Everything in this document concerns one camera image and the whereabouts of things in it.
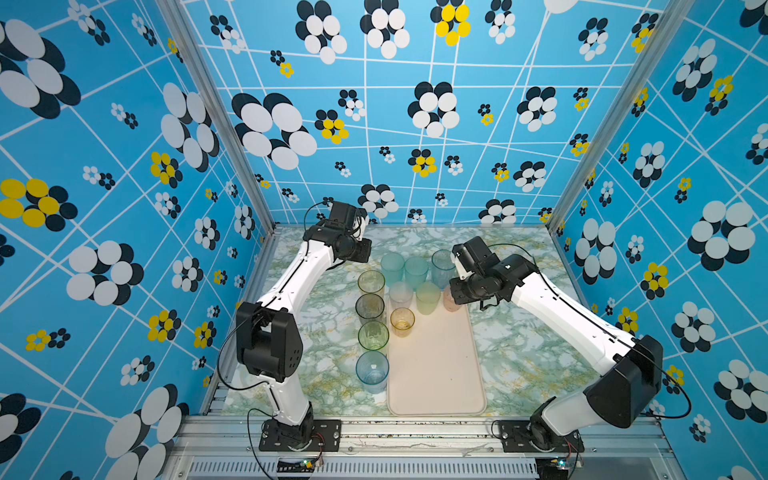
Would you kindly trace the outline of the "grey smoky glass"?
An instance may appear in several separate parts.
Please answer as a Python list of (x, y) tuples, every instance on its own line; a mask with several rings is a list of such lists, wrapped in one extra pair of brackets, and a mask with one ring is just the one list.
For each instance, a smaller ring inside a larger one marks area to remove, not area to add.
[(365, 293), (357, 299), (355, 312), (362, 325), (372, 321), (384, 322), (386, 303), (378, 294)]

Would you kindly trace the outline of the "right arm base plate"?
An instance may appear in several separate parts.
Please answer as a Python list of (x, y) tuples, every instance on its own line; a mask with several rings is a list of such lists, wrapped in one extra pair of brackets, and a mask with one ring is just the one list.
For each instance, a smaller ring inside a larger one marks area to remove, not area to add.
[(544, 447), (534, 443), (528, 420), (494, 420), (490, 430), (492, 436), (502, 443), (505, 453), (575, 455), (585, 451), (578, 430), (565, 437), (553, 436)]

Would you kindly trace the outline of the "yellow clear glass left column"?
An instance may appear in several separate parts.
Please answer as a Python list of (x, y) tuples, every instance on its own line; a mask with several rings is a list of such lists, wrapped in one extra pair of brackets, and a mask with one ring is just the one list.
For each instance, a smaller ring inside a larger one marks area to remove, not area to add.
[(378, 270), (367, 270), (357, 279), (357, 286), (362, 295), (378, 295), (384, 297), (386, 279)]

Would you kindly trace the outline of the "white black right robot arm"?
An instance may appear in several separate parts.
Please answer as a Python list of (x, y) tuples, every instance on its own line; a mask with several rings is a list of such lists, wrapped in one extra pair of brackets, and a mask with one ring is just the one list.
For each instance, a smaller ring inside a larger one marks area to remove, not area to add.
[(626, 429), (659, 393), (663, 348), (653, 337), (636, 338), (607, 323), (558, 289), (534, 262), (518, 254), (500, 259), (479, 236), (454, 245), (452, 261), (458, 275), (449, 285), (457, 304), (487, 309), (511, 302), (566, 340), (599, 375), (534, 412), (528, 430), (537, 449), (550, 451), (583, 427)]

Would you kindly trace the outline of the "teal textured cup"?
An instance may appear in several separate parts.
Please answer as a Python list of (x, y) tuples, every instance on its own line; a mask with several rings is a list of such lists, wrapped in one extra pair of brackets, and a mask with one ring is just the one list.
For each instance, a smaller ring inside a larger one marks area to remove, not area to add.
[(405, 258), (399, 253), (389, 252), (383, 255), (380, 266), (388, 288), (403, 280), (404, 265)]
[(425, 258), (421, 256), (409, 257), (404, 264), (405, 282), (413, 290), (417, 290), (427, 281), (429, 270), (429, 263)]

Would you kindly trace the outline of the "pink textured cup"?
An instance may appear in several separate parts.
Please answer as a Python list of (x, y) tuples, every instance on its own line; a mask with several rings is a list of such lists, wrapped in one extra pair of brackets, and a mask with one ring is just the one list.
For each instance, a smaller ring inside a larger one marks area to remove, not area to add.
[(456, 303), (450, 287), (446, 287), (443, 290), (442, 301), (444, 309), (448, 312), (456, 312), (462, 308), (461, 305)]

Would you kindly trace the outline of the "small green circuit board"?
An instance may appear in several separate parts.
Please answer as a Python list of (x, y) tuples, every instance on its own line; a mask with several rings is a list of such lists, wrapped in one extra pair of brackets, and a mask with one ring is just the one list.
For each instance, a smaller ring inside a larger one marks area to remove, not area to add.
[(279, 459), (276, 471), (278, 474), (310, 474), (322, 465), (319, 458), (309, 459)]

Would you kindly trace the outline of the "blue clear glass front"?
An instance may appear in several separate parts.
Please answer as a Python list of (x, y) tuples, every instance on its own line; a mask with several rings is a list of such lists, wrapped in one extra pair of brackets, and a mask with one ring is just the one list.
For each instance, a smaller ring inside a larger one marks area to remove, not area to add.
[(355, 372), (364, 390), (378, 394), (386, 389), (389, 361), (380, 351), (366, 351), (358, 358)]

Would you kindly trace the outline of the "amber short glass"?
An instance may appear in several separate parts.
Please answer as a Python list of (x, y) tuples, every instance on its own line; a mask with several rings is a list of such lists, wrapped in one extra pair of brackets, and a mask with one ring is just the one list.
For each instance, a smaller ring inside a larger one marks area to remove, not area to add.
[(415, 314), (406, 307), (398, 307), (390, 315), (392, 331), (397, 337), (407, 337), (411, 333), (415, 321)]

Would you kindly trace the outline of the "beige rectangular tray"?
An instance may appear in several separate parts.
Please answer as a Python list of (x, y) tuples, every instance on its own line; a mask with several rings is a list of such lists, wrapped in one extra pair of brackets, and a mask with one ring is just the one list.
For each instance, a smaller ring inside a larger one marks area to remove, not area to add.
[(468, 308), (448, 312), (439, 302), (407, 337), (389, 324), (387, 406), (396, 416), (474, 416), (487, 400)]

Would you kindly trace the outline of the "green clear glass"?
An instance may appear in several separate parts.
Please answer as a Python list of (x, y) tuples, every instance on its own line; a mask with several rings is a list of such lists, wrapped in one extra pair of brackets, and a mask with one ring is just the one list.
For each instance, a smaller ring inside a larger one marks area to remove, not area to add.
[(358, 331), (358, 342), (367, 351), (383, 351), (389, 338), (388, 327), (377, 320), (363, 324)]

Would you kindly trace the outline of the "clear frosted textured cup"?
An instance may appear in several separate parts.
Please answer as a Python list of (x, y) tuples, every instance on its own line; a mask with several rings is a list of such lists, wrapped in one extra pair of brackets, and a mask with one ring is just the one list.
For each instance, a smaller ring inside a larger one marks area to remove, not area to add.
[(414, 296), (414, 290), (408, 283), (399, 281), (389, 288), (388, 295), (392, 310), (409, 308)]

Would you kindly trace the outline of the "blue clear tall glass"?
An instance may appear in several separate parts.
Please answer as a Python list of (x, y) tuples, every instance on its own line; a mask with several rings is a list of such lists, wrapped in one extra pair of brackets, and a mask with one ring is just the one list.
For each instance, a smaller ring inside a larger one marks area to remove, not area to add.
[(449, 286), (450, 280), (457, 275), (453, 263), (453, 254), (450, 250), (440, 249), (431, 257), (431, 281), (440, 289)]

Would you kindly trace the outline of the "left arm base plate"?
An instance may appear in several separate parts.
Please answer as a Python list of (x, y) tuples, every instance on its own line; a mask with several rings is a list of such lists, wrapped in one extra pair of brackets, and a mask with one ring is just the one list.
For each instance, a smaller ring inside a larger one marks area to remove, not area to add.
[(310, 424), (285, 425), (277, 420), (263, 423), (258, 449), (262, 452), (337, 452), (342, 422), (316, 419)]

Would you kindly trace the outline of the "light green textured cup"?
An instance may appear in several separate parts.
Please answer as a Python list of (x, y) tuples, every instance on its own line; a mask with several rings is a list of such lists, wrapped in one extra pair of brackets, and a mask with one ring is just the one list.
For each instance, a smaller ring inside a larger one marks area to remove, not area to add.
[(442, 296), (442, 290), (432, 282), (424, 282), (415, 291), (417, 310), (421, 315), (435, 311)]

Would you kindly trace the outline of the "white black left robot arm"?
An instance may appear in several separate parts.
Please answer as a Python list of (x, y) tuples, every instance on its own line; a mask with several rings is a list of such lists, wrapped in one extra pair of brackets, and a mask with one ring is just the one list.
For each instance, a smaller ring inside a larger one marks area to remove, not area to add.
[(296, 317), (320, 277), (338, 261), (365, 264), (372, 242), (364, 237), (367, 212), (334, 202), (330, 216), (305, 229), (296, 256), (277, 282), (236, 314), (235, 353), (240, 364), (265, 384), (273, 423), (294, 447), (310, 442), (314, 415), (296, 371), (303, 342)]

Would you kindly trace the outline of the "aluminium front frame rail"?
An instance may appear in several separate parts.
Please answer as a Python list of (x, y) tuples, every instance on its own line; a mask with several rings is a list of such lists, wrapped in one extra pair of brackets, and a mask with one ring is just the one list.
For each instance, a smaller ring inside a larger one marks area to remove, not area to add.
[[(262, 452), (260, 417), (194, 417), (165, 479), (681, 479), (660, 425), (579, 431), (583, 453), (505, 453), (490, 418), (347, 417), (337, 452)], [(278, 474), (279, 459), (319, 458), (310, 474)]]

